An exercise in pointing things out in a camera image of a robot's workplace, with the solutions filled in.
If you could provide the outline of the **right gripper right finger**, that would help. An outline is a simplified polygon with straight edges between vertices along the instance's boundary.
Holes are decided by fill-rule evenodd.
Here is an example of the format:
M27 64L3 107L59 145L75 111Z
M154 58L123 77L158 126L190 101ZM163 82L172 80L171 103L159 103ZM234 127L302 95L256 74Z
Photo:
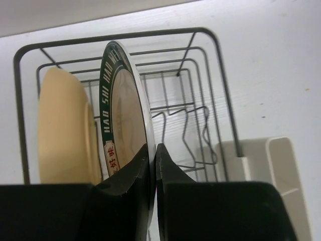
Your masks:
M196 182L164 144L155 155L161 240L296 240L279 192L264 182Z

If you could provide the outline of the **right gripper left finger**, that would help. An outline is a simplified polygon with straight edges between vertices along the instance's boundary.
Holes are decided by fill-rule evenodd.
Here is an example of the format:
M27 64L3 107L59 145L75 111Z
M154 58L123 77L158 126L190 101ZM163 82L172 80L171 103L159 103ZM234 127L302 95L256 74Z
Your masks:
M1 240L146 240L149 188L146 145L98 185L3 185Z

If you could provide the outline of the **green rimmed plate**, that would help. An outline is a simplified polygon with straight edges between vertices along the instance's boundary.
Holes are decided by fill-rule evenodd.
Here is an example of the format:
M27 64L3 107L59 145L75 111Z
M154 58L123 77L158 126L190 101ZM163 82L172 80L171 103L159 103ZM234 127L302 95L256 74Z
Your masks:
M137 68L125 47L118 41L109 42L102 56L99 111L108 178L124 168L143 145L147 146L150 183L148 229L155 196L156 146L152 117Z

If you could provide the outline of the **tan plate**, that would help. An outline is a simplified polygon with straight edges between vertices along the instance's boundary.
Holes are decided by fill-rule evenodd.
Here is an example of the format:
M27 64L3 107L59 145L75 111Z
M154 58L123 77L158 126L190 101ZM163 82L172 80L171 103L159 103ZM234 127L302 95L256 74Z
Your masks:
M43 79L38 110L38 158L42 184L102 181L91 104L71 73L50 68Z

